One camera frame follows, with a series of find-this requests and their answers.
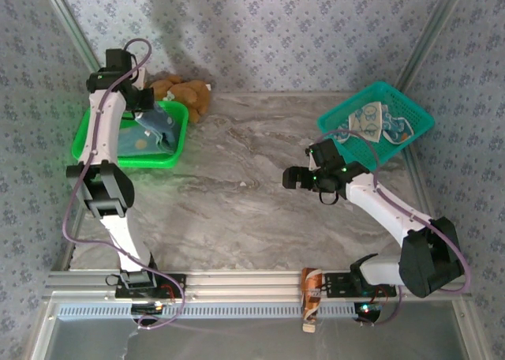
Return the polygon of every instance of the gray marble surface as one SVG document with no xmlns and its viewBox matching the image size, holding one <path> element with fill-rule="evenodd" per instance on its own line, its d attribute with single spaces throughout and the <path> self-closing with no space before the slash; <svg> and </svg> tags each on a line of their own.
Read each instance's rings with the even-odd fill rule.
<svg viewBox="0 0 505 360">
<path fill-rule="evenodd" d="M 317 118 L 349 95 L 213 98 L 210 114 L 189 126 L 179 164 L 127 169 L 136 190 L 133 220 L 161 269 L 348 268 L 369 253 L 399 253 L 394 239 L 347 201 L 324 206 L 316 193 L 282 187 L 282 172 L 307 165 Z M 401 156 L 381 182 L 413 206 Z M 107 239 L 86 216 L 80 238 Z M 77 246 L 71 269 L 118 267 L 113 250 Z"/>
</svg>

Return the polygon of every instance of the teal basket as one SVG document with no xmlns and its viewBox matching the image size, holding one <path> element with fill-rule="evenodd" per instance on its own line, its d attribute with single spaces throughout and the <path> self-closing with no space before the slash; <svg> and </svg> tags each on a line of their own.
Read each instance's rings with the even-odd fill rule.
<svg viewBox="0 0 505 360">
<path fill-rule="evenodd" d="M 179 143 L 177 150 L 173 155 L 168 155 L 166 153 L 157 153 L 154 155 L 143 155 L 143 156 L 123 156 L 118 157 L 119 167 L 122 168 L 172 168 L 179 161 L 179 156 L 182 153 L 184 147 L 184 138 L 186 135 L 186 127 L 188 125 L 188 109 L 182 103 L 179 102 L 165 102 L 159 101 L 159 105 L 164 111 L 166 111 L 177 123 L 181 125 L 181 133 L 179 135 Z M 126 113 L 125 116 L 131 117 L 130 113 Z M 72 156 L 74 159 L 79 159 L 80 154 L 84 148 L 86 142 L 86 136 L 88 135 L 88 123 L 89 123 L 89 109 L 84 113 L 82 121 L 80 121 L 79 129 L 72 143 Z M 136 126 L 137 122 L 132 120 L 122 120 L 120 129 L 125 129 L 127 127 Z"/>
<path fill-rule="evenodd" d="M 379 155 L 381 164 L 386 163 L 396 153 L 400 152 L 435 125 L 433 117 L 421 106 L 417 105 L 414 101 L 389 84 L 377 81 L 319 117 L 319 119 L 317 119 L 317 126 L 322 133 L 337 129 L 348 119 L 349 115 L 355 112 L 355 110 L 363 107 L 367 103 L 376 101 L 386 104 L 393 117 L 404 117 L 409 121 L 414 131 L 412 137 L 399 145 L 390 143 L 382 135 L 379 143 L 371 143 Z M 335 138 L 333 138 L 333 141 L 346 163 L 358 161 L 371 171 L 376 169 L 376 160 L 370 148 L 368 148 L 363 140 L 350 137 L 344 144 L 340 144 Z"/>
</svg>

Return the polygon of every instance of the patterned wallpaper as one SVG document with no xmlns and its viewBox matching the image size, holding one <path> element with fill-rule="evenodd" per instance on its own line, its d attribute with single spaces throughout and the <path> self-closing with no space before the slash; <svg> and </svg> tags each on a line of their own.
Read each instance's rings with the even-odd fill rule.
<svg viewBox="0 0 505 360">
<path fill-rule="evenodd" d="M 60 253 L 88 71 L 47 0 L 0 0 L 0 358 L 20 358 Z"/>
<path fill-rule="evenodd" d="M 150 73 L 221 92 L 394 84 L 438 0 L 67 0 L 95 53 L 142 36 Z"/>
<path fill-rule="evenodd" d="M 457 223 L 496 358 L 505 358 L 505 0 L 461 0 L 409 96 L 436 126 L 418 142 L 437 214 Z"/>
</svg>

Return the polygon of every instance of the brown teddy bear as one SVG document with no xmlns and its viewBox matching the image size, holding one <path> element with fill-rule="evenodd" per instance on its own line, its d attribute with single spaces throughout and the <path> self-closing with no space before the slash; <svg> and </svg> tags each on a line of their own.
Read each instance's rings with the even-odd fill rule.
<svg viewBox="0 0 505 360">
<path fill-rule="evenodd" d="M 170 75 L 163 80 L 154 81 L 150 88 L 154 89 L 156 101 L 168 99 L 186 106 L 191 123 L 198 123 L 200 117 L 207 113 L 211 102 L 211 93 L 207 85 L 199 80 L 182 82 L 181 77 Z"/>
</svg>

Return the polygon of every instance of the green plastic tray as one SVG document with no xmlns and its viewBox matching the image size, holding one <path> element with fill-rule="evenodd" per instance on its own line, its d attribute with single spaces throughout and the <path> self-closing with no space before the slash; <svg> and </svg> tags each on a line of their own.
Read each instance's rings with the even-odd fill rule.
<svg viewBox="0 0 505 360">
<path fill-rule="evenodd" d="M 398 145 L 390 143 L 382 135 L 379 143 L 372 143 L 377 155 L 379 155 L 381 164 L 386 163 L 396 153 L 435 125 L 433 117 L 421 106 L 383 81 L 371 84 L 347 101 L 328 111 L 319 117 L 317 125 L 322 133 L 337 129 L 355 110 L 367 103 L 376 101 L 386 104 L 393 117 L 406 118 L 414 131 L 412 137 Z M 334 137 L 332 139 L 340 155 L 347 163 L 358 161 L 371 171 L 376 169 L 375 158 L 364 141 L 356 137 L 350 137 L 344 144 L 340 144 Z"/>
<path fill-rule="evenodd" d="M 175 119 L 177 123 L 181 125 L 181 134 L 179 135 L 179 144 L 177 151 L 173 155 L 167 155 L 166 153 L 159 153 L 155 155 L 144 155 L 144 156 L 123 156 L 118 158 L 119 167 L 123 168 L 172 168 L 179 161 L 179 156 L 182 153 L 182 148 L 184 147 L 184 139 L 186 135 L 186 127 L 188 125 L 188 109 L 182 103 L 179 102 L 164 102 L 159 101 L 159 105 L 164 111 L 166 111 L 172 118 Z M 86 136 L 88 135 L 88 124 L 89 124 L 89 110 L 84 113 L 82 121 L 80 121 L 79 129 L 72 143 L 72 156 L 74 159 L 79 159 L 80 154 L 84 148 L 84 143 L 86 141 Z M 138 125 L 135 121 L 122 120 L 120 128 L 124 129 L 127 127 Z"/>
</svg>

